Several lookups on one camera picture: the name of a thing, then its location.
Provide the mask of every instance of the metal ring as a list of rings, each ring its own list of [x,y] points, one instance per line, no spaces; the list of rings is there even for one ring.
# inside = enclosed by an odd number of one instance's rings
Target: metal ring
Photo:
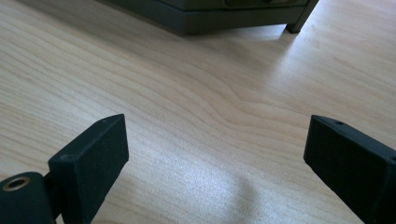
[[[3,191],[14,191],[25,187],[30,182],[30,177],[19,176],[9,180],[4,186]]]

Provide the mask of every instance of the black object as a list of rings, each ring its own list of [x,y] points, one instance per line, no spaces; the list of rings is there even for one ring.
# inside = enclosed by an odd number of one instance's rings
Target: black object
[[[396,222],[396,151],[341,121],[312,116],[304,159],[364,223]]]
[[[0,183],[1,223],[90,223],[128,161],[123,115],[95,122],[49,160],[49,173]]]
[[[105,0],[185,34],[287,24],[299,33],[318,0]]]

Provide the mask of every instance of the wooden table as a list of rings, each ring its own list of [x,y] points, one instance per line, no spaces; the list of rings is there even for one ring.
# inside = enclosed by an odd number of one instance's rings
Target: wooden table
[[[299,35],[182,36],[97,1],[0,0],[0,178],[44,175],[123,113],[130,161],[95,223],[361,223],[305,139],[318,114],[396,148],[395,22],[392,0],[320,1]]]

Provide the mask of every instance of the wood grain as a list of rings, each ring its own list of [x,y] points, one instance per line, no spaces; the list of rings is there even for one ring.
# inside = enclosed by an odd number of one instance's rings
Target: wood grain
[[[0,177],[44,175],[123,113],[131,158],[95,223],[361,223],[304,144],[319,114],[396,147],[395,11],[320,1],[298,35],[180,36],[97,1],[0,0]]]

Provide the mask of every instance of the black base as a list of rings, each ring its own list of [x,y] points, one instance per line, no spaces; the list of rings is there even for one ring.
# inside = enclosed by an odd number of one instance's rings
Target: black base
[[[318,0],[106,0],[184,34],[287,24],[299,33]]]

